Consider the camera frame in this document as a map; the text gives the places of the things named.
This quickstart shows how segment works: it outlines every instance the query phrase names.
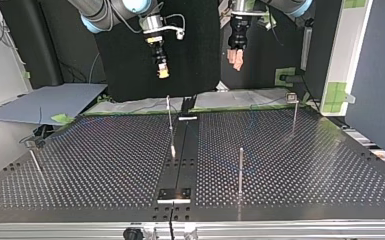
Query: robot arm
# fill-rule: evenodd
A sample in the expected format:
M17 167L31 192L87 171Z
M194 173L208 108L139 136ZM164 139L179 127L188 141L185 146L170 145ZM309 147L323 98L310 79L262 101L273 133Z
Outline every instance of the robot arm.
M261 0L267 5L279 9L290 18L303 16L310 8L313 0ZM243 54L248 45L246 36L251 27L253 16L262 17L264 12L254 11L255 0L233 0L230 26L232 35L229 38L228 58L233 67L240 71L243 64Z
M143 33L146 43L152 50L155 64L158 66L158 77L169 77L167 54L164 50L164 32L176 31L178 40L185 35L185 19L180 14L172 16L182 17L183 27L164 26L160 15L162 4L157 0L68 0L75 6L84 25L89 31L99 33L111 31L112 28L124 23L133 33ZM133 29L127 20L138 16L140 30Z

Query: green tape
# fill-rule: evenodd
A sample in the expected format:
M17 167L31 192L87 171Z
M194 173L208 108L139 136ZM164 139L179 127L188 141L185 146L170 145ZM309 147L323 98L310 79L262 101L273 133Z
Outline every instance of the green tape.
M323 112L341 112L342 104L346 101L347 97L345 92L346 87L346 83L331 82L328 84Z
M366 0L345 0L344 8L361 8L366 6Z
M245 3L245 11L251 11L254 9L255 0L247 0Z
M30 72L24 72L24 78L30 79Z
M282 68L282 69L276 69L276 75L275 75L275 81L274 85L276 87L293 87L293 83L286 83L285 81L280 80L280 76L287 75L287 76L295 76L296 68Z
M51 119L57 123L61 123L64 125L72 123L74 121L74 118L68 116L67 114L58 114L58 115L51 117Z
M302 102L304 104L306 104L308 102L308 100L310 100L310 93L309 92L306 92L304 97L302 98Z

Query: black curtain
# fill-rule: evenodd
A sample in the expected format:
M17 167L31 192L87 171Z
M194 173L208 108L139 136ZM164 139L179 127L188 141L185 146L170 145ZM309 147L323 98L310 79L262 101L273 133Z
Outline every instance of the black curtain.
M165 36L170 78L159 79L151 49L142 34L124 24L96 35L107 75L108 90L115 101L153 97L191 96L211 91L220 81L220 20L218 0L166 0L162 16L181 13L186 17L183 41L174 32ZM139 29L138 19L129 23ZM181 25L181 19L169 23Z

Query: blue ring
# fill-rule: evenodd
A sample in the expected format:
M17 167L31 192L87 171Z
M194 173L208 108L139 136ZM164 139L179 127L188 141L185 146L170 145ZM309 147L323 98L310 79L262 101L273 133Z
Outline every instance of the blue ring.
M293 17L301 17L310 8L312 3L313 0L307 0L303 5L301 5L301 7L291 13L288 13L288 15Z

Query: silver plate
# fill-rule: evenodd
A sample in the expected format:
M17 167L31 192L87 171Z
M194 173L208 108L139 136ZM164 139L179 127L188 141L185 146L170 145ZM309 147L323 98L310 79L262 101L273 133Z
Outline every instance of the silver plate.
M295 128L293 119L294 110L200 114L199 132L188 129L199 138L189 219L385 219L385 164L325 118L300 110Z
M0 174L0 215L131 221L148 214L143 221L152 220L170 145L167 121L162 115L80 119L37 154L43 175L30 157Z

